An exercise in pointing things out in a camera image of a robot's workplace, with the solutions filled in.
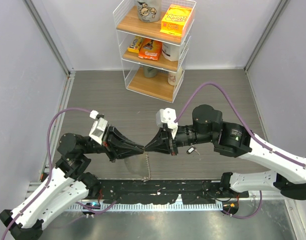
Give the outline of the key with black tag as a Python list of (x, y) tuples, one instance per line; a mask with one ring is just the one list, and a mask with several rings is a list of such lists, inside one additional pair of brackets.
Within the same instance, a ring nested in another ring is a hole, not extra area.
[(195, 146), (190, 146), (189, 149), (186, 151), (186, 153), (188, 155), (192, 154), (192, 153), (196, 153), (198, 155), (200, 155), (200, 153), (198, 152), (197, 148)]

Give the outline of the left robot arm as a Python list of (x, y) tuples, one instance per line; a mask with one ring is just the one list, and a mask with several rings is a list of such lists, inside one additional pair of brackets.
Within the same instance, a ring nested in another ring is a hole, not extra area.
[(16, 240), (37, 240), (47, 222), (69, 205), (98, 197), (101, 185), (95, 175), (86, 172), (91, 162), (87, 154), (106, 154), (114, 162), (144, 153), (144, 146), (129, 140), (114, 126), (106, 128), (103, 138), (98, 143), (90, 136), (64, 134), (57, 148), (61, 158), (44, 182), (18, 207), (0, 213), (6, 232)]

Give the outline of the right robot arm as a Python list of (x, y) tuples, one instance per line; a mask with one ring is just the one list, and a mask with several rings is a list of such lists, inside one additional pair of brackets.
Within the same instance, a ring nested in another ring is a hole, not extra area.
[(192, 111), (191, 125), (178, 125), (174, 109), (156, 113), (159, 130), (144, 147), (146, 152), (176, 156), (180, 147), (213, 144), (222, 156), (240, 158), (267, 168), (264, 172), (222, 174), (218, 190), (225, 197), (246, 191), (275, 191), (294, 200), (306, 200), (306, 157), (268, 143), (238, 123), (223, 121), (223, 113), (202, 104)]

